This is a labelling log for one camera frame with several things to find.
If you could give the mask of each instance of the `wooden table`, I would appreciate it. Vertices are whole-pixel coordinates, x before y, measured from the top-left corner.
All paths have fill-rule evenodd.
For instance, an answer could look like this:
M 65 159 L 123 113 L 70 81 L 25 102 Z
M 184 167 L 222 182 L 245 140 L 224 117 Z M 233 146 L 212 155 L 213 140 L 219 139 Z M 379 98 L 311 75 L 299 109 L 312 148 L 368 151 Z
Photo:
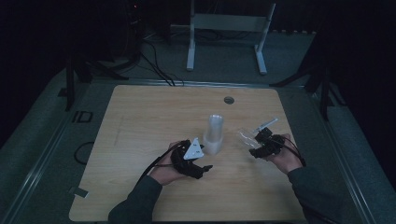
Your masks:
M 234 103 L 224 103 L 231 96 Z M 202 139 L 211 114 L 224 117 L 224 141 L 216 156 L 195 163 L 214 167 L 204 177 L 163 188 L 155 221 L 304 219 L 288 178 L 271 163 L 254 159 L 237 137 L 279 118 L 274 133 L 291 133 L 277 92 L 267 89 L 118 86 L 115 88 L 70 210 L 74 221 L 103 221 L 168 145 Z

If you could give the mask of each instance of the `clear plastic cup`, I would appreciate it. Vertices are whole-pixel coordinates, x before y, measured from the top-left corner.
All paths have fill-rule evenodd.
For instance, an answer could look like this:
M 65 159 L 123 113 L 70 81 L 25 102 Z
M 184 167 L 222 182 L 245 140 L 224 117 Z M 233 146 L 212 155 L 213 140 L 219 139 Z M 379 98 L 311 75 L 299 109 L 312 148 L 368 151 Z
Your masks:
M 207 128 L 204 132 L 203 152 L 209 155 L 216 155 L 220 152 L 223 140 L 223 117 L 221 115 L 209 116 Z

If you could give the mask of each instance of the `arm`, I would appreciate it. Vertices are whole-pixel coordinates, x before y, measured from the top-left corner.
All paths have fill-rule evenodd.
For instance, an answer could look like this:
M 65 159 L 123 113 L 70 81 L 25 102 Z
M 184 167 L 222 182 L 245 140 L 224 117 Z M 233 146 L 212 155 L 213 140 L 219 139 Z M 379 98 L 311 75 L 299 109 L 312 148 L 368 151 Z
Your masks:
M 145 176 L 128 198 L 114 207 L 108 215 L 110 224 L 151 223 L 152 211 L 163 186 L 154 178 Z
M 172 164 L 172 152 L 166 154 L 157 164 Z M 108 215 L 109 224 L 146 224 L 152 221 L 155 203 L 163 186 L 184 177 L 171 166 L 155 167 L 134 187 L 128 198 L 114 207 Z
M 285 145 L 297 152 L 290 141 L 285 141 Z M 286 148 L 265 159 L 288 176 L 309 223 L 340 223 L 342 202 L 336 195 L 323 190 L 324 181 L 317 170 L 303 167 L 301 161 Z
M 324 181 L 316 169 L 298 168 L 288 178 L 309 223 L 341 223 L 342 201 L 323 190 Z

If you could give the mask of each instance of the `metal frame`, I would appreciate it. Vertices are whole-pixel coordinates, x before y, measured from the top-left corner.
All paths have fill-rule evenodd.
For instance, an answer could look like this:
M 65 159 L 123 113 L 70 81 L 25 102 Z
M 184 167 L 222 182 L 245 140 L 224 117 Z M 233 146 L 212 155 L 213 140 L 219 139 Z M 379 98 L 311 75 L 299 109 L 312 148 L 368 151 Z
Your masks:
M 268 34 L 268 29 L 271 24 L 275 6 L 275 3 L 271 4 L 266 17 L 195 14 L 195 0 L 191 0 L 190 45 L 187 56 L 187 70 L 192 71 L 194 69 L 195 29 L 234 30 L 262 33 L 259 44 L 254 46 L 254 52 L 260 74 L 266 75 L 267 68 L 262 55 L 262 48 L 264 46 L 265 38 Z

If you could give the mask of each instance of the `wire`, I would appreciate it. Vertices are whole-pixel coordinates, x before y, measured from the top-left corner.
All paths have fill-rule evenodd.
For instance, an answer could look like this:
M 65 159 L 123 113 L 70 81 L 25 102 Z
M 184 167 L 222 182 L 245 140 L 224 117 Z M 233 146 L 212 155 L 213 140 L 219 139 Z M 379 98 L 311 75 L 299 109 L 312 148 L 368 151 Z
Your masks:
M 166 150 L 160 157 L 158 157 L 157 159 L 155 159 L 155 161 L 152 162 L 152 163 L 148 166 L 148 168 L 146 168 L 146 170 L 143 172 L 143 174 L 142 174 L 142 175 L 140 176 L 140 178 L 137 180 L 136 185 L 143 179 L 143 177 L 144 177 L 145 175 L 147 175 L 147 174 L 149 173 L 149 171 L 152 169 L 152 167 L 154 167 L 154 166 L 157 164 L 157 162 L 159 162 L 164 156 L 166 156 L 166 154 L 168 154 L 169 152 L 171 152 L 171 151 L 177 149 L 178 147 L 181 147 L 182 145 L 183 145 L 183 142 L 181 141 L 181 142 L 175 144 L 174 146 L 169 147 L 168 150 Z
M 285 136 L 282 136 L 282 135 L 280 135 L 280 136 L 281 136 L 284 140 L 288 140 L 289 142 L 291 142 L 291 141 L 289 140 L 289 138 L 287 138 L 287 137 L 285 137 Z M 285 144 L 282 144 L 282 143 L 280 143 L 280 142 L 278 142 L 278 141 L 276 141 L 276 140 L 274 140 L 274 139 L 272 139 L 272 138 L 267 138 L 267 140 L 269 140 L 269 141 L 271 141 L 271 142 L 273 142 L 273 143 L 277 143 L 278 145 L 280 145 L 280 146 L 284 147 L 285 149 L 289 150 L 294 156 L 296 156 L 296 157 L 300 160 L 300 162 L 301 162 L 301 164 L 302 164 L 303 166 L 306 166 L 305 159 L 300 155 L 300 150 L 297 148 L 297 146 L 294 145 L 294 143 L 291 142 L 291 144 L 294 146 L 294 148 L 297 150 L 297 152 L 294 151 L 291 147 L 288 147 L 288 146 L 286 146 Z
M 83 147 L 85 147 L 85 146 L 87 146 L 87 145 L 90 145 L 90 144 L 94 144 L 94 142 L 86 142 L 86 143 L 83 143 L 83 144 L 81 144 L 81 145 L 76 149 L 76 151 L 75 151 L 75 153 L 74 153 L 74 158 L 75 158 L 76 162 L 78 162 L 79 164 L 82 164 L 82 165 L 86 165 L 86 164 L 87 164 L 86 161 L 82 161 L 82 160 L 80 160 L 80 159 L 78 158 L 78 153 L 79 153 L 79 151 L 80 151 Z
M 168 81 L 168 79 L 172 79 L 172 78 L 170 78 L 168 75 L 163 74 L 162 72 L 160 72 L 158 70 L 158 68 L 155 66 L 155 64 L 153 64 L 143 53 L 140 53 L 140 54 L 142 55 L 143 59 L 148 62 L 148 64 L 152 67 L 152 69 L 154 69 L 155 73 L 158 76 L 160 76 L 166 83 L 168 83 L 169 86 L 175 86 L 175 83 L 174 83 L 173 80 L 171 80 L 172 84 Z
M 175 81 L 170 77 L 174 77 L 175 79 L 179 80 L 182 83 L 182 86 L 184 86 L 184 81 L 179 78 L 178 76 L 176 76 L 175 74 L 171 74 L 171 73 L 165 73 L 163 70 L 161 70 L 160 66 L 158 65 L 158 58 L 157 58 L 157 50 L 155 49 L 155 46 L 151 43 L 149 43 L 147 40 L 144 40 L 143 43 L 146 43 L 148 45 L 150 45 L 154 51 L 154 63 L 152 63 L 143 53 L 140 53 L 140 55 L 143 57 L 143 59 L 145 59 L 148 64 L 151 66 L 152 70 L 143 66 L 138 65 L 141 68 L 144 69 L 148 69 L 149 71 L 152 71 L 154 73 L 156 73 L 157 75 L 159 75 L 163 80 L 166 81 L 166 83 L 168 83 L 169 86 L 176 86 Z

